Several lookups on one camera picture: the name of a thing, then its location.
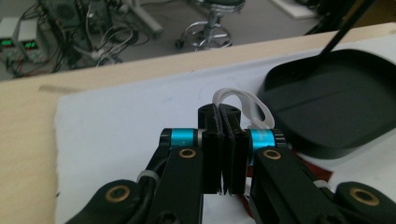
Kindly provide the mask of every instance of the stool wheel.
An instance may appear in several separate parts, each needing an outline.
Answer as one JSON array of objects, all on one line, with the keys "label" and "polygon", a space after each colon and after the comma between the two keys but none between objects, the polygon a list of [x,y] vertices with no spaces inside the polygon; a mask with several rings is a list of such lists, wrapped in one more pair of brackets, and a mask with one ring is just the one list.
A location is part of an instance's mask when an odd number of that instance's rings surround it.
[{"label": "stool wheel", "polygon": [[184,47],[184,41],[181,39],[178,39],[177,41],[175,41],[175,47],[177,49],[182,49]]}]

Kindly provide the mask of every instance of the floor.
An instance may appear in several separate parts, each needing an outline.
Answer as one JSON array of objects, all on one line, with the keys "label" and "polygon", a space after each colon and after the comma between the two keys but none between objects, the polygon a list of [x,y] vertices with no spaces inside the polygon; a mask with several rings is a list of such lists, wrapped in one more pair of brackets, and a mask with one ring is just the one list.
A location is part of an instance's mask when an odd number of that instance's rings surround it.
[{"label": "floor", "polygon": [[[206,14],[185,0],[166,3],[163,0],[147,1],[142,1],[142,7],[159,22],[164,32],[159,38],[151,38],[146,44],[128,47],[120,58],[124,62],[129,62],[193,51],[193,48],[189,47],[177,49],[175,41],[188,25],[204,21]],[[221,23],[232,34],[234,46],[303,35],[318,23],[317,18],[294,20],[270,1],[248,0],[241,12],[224,15]],[[34,2],[35,0],[0,0],[0,18],[21,15]],[[137,43],[143,43],[145,40],[147,36],[140,35]],[[12,79],[12,75],[8,74],[4,65],[0,63],[0,80],[8,79]]]}]

